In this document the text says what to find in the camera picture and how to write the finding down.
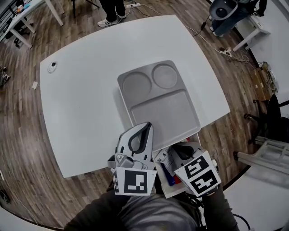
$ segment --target jeans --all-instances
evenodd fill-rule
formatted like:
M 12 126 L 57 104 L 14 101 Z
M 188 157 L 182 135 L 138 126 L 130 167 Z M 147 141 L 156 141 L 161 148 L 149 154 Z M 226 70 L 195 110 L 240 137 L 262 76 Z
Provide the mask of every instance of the jeans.
M 126 8 L 123 4 L 123 0 L 100 0 L 100 3 L 104 11 L 107 13 L 107 21 L 110 23 L 117 19 L 117 14 L 120 16 L 124 16 L 126 14 Z
M 248 11 L 245 8 L 237 8 L 237 10 L 225 20 L 213 20 L 212 27 L 217 36 L 221 36 L 231 30 L 235 24 L 242 19 L 249 16 Z

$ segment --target cable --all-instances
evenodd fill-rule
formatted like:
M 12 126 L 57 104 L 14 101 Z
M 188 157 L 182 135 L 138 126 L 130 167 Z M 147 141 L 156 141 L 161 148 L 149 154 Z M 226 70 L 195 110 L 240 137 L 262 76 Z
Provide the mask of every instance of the cable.
M 238 217 L 238 218 L 242 219 L 242 220 L 246 223 L 246 225 L 247 225 L 247 227 L 248 227 L 248 230 L 251 229 L 249 223 L 247 222 L 247 220 L 246 220 L 245 218 L 243 218 L 243 217 L 240 216 L 240 215 L 234 214 L 234 213 L 233 213 L 233 215 L 234 215 L 235 217 Z
M 206 26 L 206 24 L 207 24 L 207 21 L 208 21 L 209 17 L 210 17 L 210 15 L 207 17 L 207 19 L 206 19 L 206 20 L 203 22 L 203 24 L 201 25 L 200 31 L 199 31 L 197 34 L 192 35 L 193 37 L 199 35 L 199 34 L 202 32 L 202 30 L 205 28 L 205 26 Z
M 161 13 L 159 13 L 158 11 L 156 11 L 156 10 L 154 10 L 153 8 L 151 8 L 151 7 L 149 7 L 149 6 L 147 6 L 146 4 L 140 4 L 140 5 L 144 5 L 144 6 L 146 6 L 146 7 L 148 7 L 148 8 L 150 8 L 151 10 L 153 10 L 154 12 L 156 12 L 157 14 L 159 14 L 159 15 L 162 15 L 163 16 L 163 14 L 161 14 Z M 186 26 L 186 25 L 184 25 L 186 28 L 188 28 L 188 29 L 190 29 L 190 30 L 192 30 L 193 32 L 195 32 L 196 34 L 198 33 L 197 31 L 195 31 L 194 29 L 192 29 L 192 28 L 190 28 L 190 27 L 188 27 L 188 26 Z M 223 55 L 223 53 L 222 52 L 220 52 L 220 51 L 218 51 L 216 48 L 214 48 L 207 40 L 205 40 L 204 39 L 204 37 L 203 36 L 201 36 L 200 34 L 198 34 L 207 44 L 209 44 L 210 45 L 210 47 L 212 47 L 216 52 L 218 52 L 218 53 L 220 53 L 220 54 L 222 54 Z
M 147 14 L 144 14 L 143 12 L 140 11 L 141 14 L 143 14 L 144 16 L 150 17 Z
M 131 6 L 129 7 L 129 11 L 128 11 L 128 13 L 126 14 L 126 16 L 129 15 L 130 12 L 131 12 Z
M 230 60 L 232 60 L 231 58 L 233 58 L 232 61 L 237 61 L 237 62 L 240 62 L 240 63 L 247 63 L 247 64 L 249 64 L 249 65 L 254 69 L 254 72 L 255 72 L 255 75 L 256 75 L 256 68 L 255 68 L 253 65 L 251 65 L 251 64 L 256 64 L 256 62 L 251 62 L 250 59 L 248 58 L 248 56 L 246 56 L 246 54 L 248 53 L 248 51 L 249 51 L 249 50 L 247 50 L 246 53 L 245 53 L 244 51 L 241 51 L 241 59 L 239 59 L 239 58 L 237 58 L 237 57 L 235 57 L 235 56 L 233 56 L 233 55 L 232 55 L 232 56 L 229 56 L 229 55 L 228 55 L 228 57 L 229 57 Z M 263 63 L 265 63 L 265 61 L 257 62 L 258 65 L 261 65 L 261 64 L 263 64 Z

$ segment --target small white object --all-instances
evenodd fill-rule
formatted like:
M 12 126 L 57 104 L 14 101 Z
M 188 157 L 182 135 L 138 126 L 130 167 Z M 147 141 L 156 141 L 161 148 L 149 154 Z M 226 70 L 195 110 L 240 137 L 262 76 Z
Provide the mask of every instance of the small white object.
M 52 62 L 49 64 L 47 71 L 48 73 L 53 73 L 57 68 L 57 62 Z
M 230 51 L 227 51 L 227 55 L 228 55 L 229 57 L 232 57 L 232 53 L 231 53 Z
M 0 175 L 1 175 L 1 179 L 4 180 L 3 173 L 1 170 L 0 170 Z
M 220 53 L 227 56 L 227 52 L 226 51 L 220 51 Z
M 172 147 L 163 148 L 159 154 L 154 159 L 155 162 L 164 164 L 167 171 L 171 176 L 175 175 L 175 170 L 177 169 L 174 158 L 172 157 Z
M 126 5 L 126 8 L 129 9 L 130 7 L 135 8 L 135 7 L 140 7 L 140 3 L 132 3 Z
M 36 87 L 37 87 L 37 85 L 38 85 L 38 82 L 33 82 L 33 84 L 32 84 L 32 88 L 35 90 L 36 89 Z

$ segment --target white desk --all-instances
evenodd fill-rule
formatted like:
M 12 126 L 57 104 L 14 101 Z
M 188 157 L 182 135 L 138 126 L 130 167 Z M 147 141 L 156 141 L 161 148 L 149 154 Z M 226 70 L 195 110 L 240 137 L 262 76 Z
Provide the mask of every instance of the white desk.
M 131 127 L 117 77 L 163 60 L 175 63 L 201 127 L 230 112 L 208 60 L 175 15 L 100 30 L 41 62 L 43 114 L 64 177 L 107 166 L 119 135 Z M 58 66 L 49 74 L 47 68 L 53 61 Z
M 62 26 L 63 22 L 60 19 L 59 15 L 57 14 L 55 8 L 53 7 L 52 3 L 50 2 L 50 0 L 32 0 L 30 1 L 30 6 L 25 9 L 23 12 L 21 12 L 20 14 L 17 14 L 12 22 L 10 23 L 10 25 L 8 26 L 6 32 L 1 36 L 0 41 L 2 41 L 2 39 L 6 36 L 6 34 L 11 31 L 20 41 L 22 41 L 26 46 L 28 46 L 29 48 L 32 47 L 32 44 L 29 43 L 22 35 L 20 35 L 16 30 L 14 30 L 14 27 L 17 25 L 17 23 L 19 23 L 20 21 L 22 21 L 27 28 L 32 32 L 35 33 L 35 29 L 30 26 L 30 24 L 24 19 L 25 16 L 27 16 L 28 14 L 30 14 L 33 10 L 35 10 L 38 6 L 40 6 L 42 3 L 46 3 L 47 6 L 49 7 L 49 9 L 51 10 L 52 14 L 54 15 L 54 17 L 56 18 L 56 20 L 58 21 L 58 23 Z M 61 14 L 64 13 L 63 8 L 59 2 L 59 0 L 56 0 L 56 3 L 58 5 L 58 8 L 61 11 Z
M 236 52 L 239 50 L 243 45 L 248 43 L 252 38 L 257 37 L 259 34 L 267 35 L 270 34 L 269 31 L 267 31 L 266 28 L 261 24 L 259 17 L 257 16 L 249 16 L 248 18 L 245 18 L 244 20 L 249 20 L 251 25 L 254 27 L 254 30 L 246 36 L 239 44 L 237 44 L 234 48 L 233 51 Z M 248 46 L 245 47 L 246 50 L 249 50 L 251 47 L 255 46 L 259 42 L 259 39 L 256 38 L 254 42 L 251 42 Z

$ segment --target divided tray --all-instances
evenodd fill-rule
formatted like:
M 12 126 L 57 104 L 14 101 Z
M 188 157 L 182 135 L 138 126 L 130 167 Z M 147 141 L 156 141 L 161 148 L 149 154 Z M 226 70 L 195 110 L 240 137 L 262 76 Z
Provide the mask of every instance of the divided tray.
M 191 98 L 172 61 L 136 68 L 121 74 L 117 81 L 133 125 L 152 123 L 153 151 L 200 130 Z

